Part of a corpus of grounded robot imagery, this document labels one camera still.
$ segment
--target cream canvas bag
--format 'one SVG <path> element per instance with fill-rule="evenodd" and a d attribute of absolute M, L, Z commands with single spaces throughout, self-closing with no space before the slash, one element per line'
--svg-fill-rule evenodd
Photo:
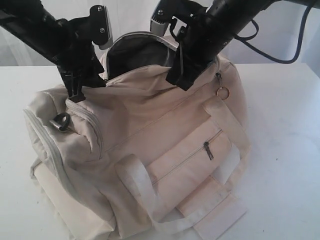
<path fill-rule="evenodd" d="M 237 69 L 219 55 L 184 91 L 166 81 L 175 50 L 151 33 L 124 35 L 102 59 L 106 87 L 83 88 L 79 103 L 62 86 L 48 89 L 24 110 L 38 154 L 31 175 L 76 239 L 124 239 L 154 226 L 194 227 L 212 240 L 245 213 L 231 194 L 250 151 Z M 66 131 L 57 116 L 70 118 Z M 222 184 L 212 173 L 232 145 L 239 162 Z M 161 221 L 174 208 L 184 217 Z"/>

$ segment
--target table surface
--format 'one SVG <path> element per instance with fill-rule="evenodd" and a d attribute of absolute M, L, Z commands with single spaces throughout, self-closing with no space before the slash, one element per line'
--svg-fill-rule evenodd
<path fill-rule="evenodd" d="M 248 212 L 219 240 L 320 239 L 320 79 L 306 64 L 238 64 L 251 161 L 234 190 Z M 29 177 L 36 158 L 22 109 L 61 84 L 55 67 L 0 67 L 0 239 L 66 240 Z M 162 240 L 153 230 L 131 240 Z M 196 239 L 195 233 L 167 237 Z"/>

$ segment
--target white wall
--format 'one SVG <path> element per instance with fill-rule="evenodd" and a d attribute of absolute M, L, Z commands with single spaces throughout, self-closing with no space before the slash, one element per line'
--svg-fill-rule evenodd
<path fill-rule="evenodd" d="M 106 5 L 114 39 L 128 32 L 148 31 L 150 16 L 158 4 L 158 0 L 42 0 L 42 2 L 57 19 L 87 16 L 91 6 Z M 197 2 L 209 6 L 212 0 L 197 0 Z M 274 57 L 291 59 L 296 50 L 304 9 L 304 6 L 286 1 L 274 3 L 255 18 L 260 26 L 260 32 L 251 43 Z M 254 27 L 248 25 L 240 35 L 248 36 L 254 31 Z M 223 53 L 234 63 L 272 62 L 236 40 L 233 40 Z M 0 32 L 0 54 L 0 66 L 49 64 L 43 57 L 26 48 L 4 31 Z M 320 10 L 313 9 L 310 13 L 299 61 L 307 63 L 320 76 L 318 67 L 320 65 Z"/>

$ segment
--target bag handle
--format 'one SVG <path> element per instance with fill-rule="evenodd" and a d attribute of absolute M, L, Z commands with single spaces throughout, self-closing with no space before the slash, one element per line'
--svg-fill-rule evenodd
<path fill-rule="evenodd" d="M 206 112 L 215 118 L 216 123 L 227 134 L 240 152 L 240 162 L 233 170 L 224 187 L 221 187 L 209 204 L 197 209 L 190 215 L 168 222 L 159 222 L 156 208 L 163 205 L 160 197 L 155 193 L 149 174 L 142 162 L 135 156 L 129 155 L 116 164 L 115 170 L 122 183 L 146 210 L 153 226 L 160 232 L 176 234 L 193 227 L 218 206 L 229 194 L 233 184 L 245 170 L 250 151 L 249 139 L 238 120 L 231 113 L 225 103 L 217 96 L 212 97 L 203 105 Z"/>

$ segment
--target grey bag lining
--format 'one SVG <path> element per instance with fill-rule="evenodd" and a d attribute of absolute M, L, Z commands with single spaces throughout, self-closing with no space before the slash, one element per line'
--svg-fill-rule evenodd
<path fill-rule="evenodd" d="M 147 32 L 122 36 L 107 53 L 108 80 L 149 65 L 171 67 L 176 48 L 164 39 Z"/>

